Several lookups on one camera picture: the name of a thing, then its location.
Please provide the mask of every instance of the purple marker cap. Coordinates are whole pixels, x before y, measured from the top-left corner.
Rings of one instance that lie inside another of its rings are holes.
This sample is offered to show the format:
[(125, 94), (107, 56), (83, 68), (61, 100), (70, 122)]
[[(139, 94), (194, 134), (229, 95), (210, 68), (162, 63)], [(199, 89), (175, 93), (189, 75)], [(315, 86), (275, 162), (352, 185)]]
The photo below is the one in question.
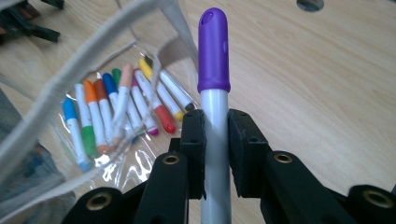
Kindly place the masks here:
[(227, 18), (212, 7), (201, 16), (198, 28), (198, 92), (211, 89), (230, 91)]

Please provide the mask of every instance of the white marker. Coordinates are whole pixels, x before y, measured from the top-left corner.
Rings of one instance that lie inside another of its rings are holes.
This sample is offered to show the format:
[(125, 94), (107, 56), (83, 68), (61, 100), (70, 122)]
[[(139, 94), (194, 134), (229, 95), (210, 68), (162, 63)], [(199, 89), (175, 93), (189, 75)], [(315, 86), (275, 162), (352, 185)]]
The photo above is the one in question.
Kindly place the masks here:
[(159, 133), (157, 125), (155, 124), (154, 119), (149, 113), (148, 106), (143, 98), (142, 92), (139, 89), (139, 84), (137, 84), (136, 79), (132, 80), (132, 89), (131, 89), (132, 96), (134, 98), (134, 102), (136, 104), (137, 109), (139, 110), (140, 116), (144, 118), (147, 116), (145, 120), (145, 125), (148, 130), (148, 133), (151, 135), (157, 135)]
[(100, 113), (102, 115), (103, 123), (105, 124), (106, 140), (110, 144), (113, 138), (113, 129), (111, 126), (112, 125), (111, 108), (107, 98), (105, 84), (103, 83), (100, 74), (97, 75), (96, 81), (93, 82), (93, 87), (95, 88), (95, 93), (99, 100)]
[[(104, 73), (102, 79), (105, 83), (107, 96), (108, 98), (110, 98), (111, 106), (113, 107), (113, 110), (116, 111), (118, 106), (117, 101), (119, 100), (119, 94), (114, 79), (109, 73)], [(134, 131), (131, 122), (126, 118), (126, 116), (124, 117), (123, 123), (127, 134), (130, 134)], [(115, 131), (113, 133), (114, 137), (122, 138), (124, 136), (123, 130), (114, 130), (114, 131)]]
[[(143, 72), (143, 75), (145, 75), (145, 77), (151, 81), (152, 70), (149, 67), (149, 65), (146, 63), (146, 61), (143, 58), (141, 58), (138, 61), (138, 63), (139, 63), (140, 69)], [(169, 112), (172, 114), (172, 116), (175, 118), (175, 120), (182, 121), (183, 116), (184, 116), (183, 111), (177, 105), (177, 103), (172, 98), (171, 94), (169, 94), (168, 90), (161, 83), (161, 81), (158, 82), (157, 92), (160, 95), (160, 98), (163, 100), (163, 103), (165, 104), (166, 108), (169, 110)]]
[(134, 80), (136, 79), (139, 86), (142, 88), (143, 93), (147, 96), (148, 100), (152, 100), (152, 107), (154, 109), (155, 115), (157, 115), (160, 120), (161, 125), (168, 133), (174, 133), (176, 126), (169, 115), (166, 108), (161, 104), (160, 99), (158, 99), (157, 94), (151, 89), (151, 84), (143, 75), (140, 69), (134, 70)]
[[(152, 60), (147, 55), (145, 56), (145, 62), (148, 66), (152, 67)], [(187, 111), (192, 111), (195, 109), (195, 105), (192, 102), (190, 96), (182, 89), (181, 86), (177, 85), (177, 83), (172, 79), (172, 76), (168, 72), (166, 72), (165, 70), (161, 70), (160, 79), (165, 87), (184, 107), (184, 109), (186, 109)]]
[(90, 157), (96, 157), (95, 134), (92, 127), (90, 109), (85, 102), (84, 85), (75, 84), (76, 99), (78, 103), (79, 118), (81, 121), (82, 141), (84, 143), (85, 153)]
[(230, 167), (228, 158), (228, 28), (225, 14), (210, 8), (198, 29), (201, 107), (205, 114), (205, 189), (201, 220), (205, 224), (231, 223)]
[(84, 145), (82, 143), (82, 136), (77, 120), (77, 113), (73, 101), (66, 97), (63, 103), (64, 119), (67, 127), (72, 135), (74, 154), (76, 156), (76, 163), (79, 169), (85, 173), (91, 169), (91, 162), (84, 152)]
[(100, 114), (98, 99), (96, 97), (95, 89), (92, 83), (85, 79), (84, 82), (85, 101), (90, 109), (93, 132), (95, 133), (95, 142), (99, 153), (106, 154), (109, 152), (107, 145), (105, 127)]

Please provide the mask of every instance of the orange marker cap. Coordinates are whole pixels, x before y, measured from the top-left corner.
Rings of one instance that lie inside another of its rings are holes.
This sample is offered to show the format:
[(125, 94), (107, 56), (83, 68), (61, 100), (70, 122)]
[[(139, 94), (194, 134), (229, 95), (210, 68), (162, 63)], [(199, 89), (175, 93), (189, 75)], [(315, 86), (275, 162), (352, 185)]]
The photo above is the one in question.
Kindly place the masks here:
[(95, 88), (93, 87), (92, 83), (89, 80), (85, 79), (83, 85), (85, 91), (85, 101), (87, 102), (87, 104), (89, 104), (90, 102), (98, 102)]

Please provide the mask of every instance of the brass insert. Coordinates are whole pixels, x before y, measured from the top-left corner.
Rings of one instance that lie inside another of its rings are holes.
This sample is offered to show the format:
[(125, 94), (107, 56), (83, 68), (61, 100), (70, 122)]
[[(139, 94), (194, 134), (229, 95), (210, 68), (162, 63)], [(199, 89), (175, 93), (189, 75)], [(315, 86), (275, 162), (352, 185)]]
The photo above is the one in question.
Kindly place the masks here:
[(393, 200), (390, 199), (387, 195), (375, 190), (365, 190), (363, 192), (363, 197), (365, 200), (367, 200), (367, 202), (372, 203), (378, 207), (391, 208), (394, 205)]
[(167, 165), (173, 165), (176, 164), (180, 161), (180, 159), (178, 158), (178, 156), (175, 155), (171, 155), (171, 156), (166, 156), (163, 158), (163, 163), (167, 164)]
[(293, 158), (287, 154), (279, 153), (275, 155), (275, 159), (282, 163), (290, 163), (293, 161)]
[(87, 201), (87, 208), (91, 211), (101, 210), (111, 203), (112, 197), (108, 192), (99, 192)]

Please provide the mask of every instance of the pink marker cap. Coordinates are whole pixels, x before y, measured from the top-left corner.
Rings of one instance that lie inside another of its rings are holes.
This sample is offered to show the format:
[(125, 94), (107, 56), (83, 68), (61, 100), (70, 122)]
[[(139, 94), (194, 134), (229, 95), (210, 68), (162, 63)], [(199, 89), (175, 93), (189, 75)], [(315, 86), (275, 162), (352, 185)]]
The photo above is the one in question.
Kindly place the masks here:
[(122, 67), (120, 86), (130, 88), (130, 83), (132, 82), (132, 76), (134, 73), (134, 68), (130, 63), (125, 64)]

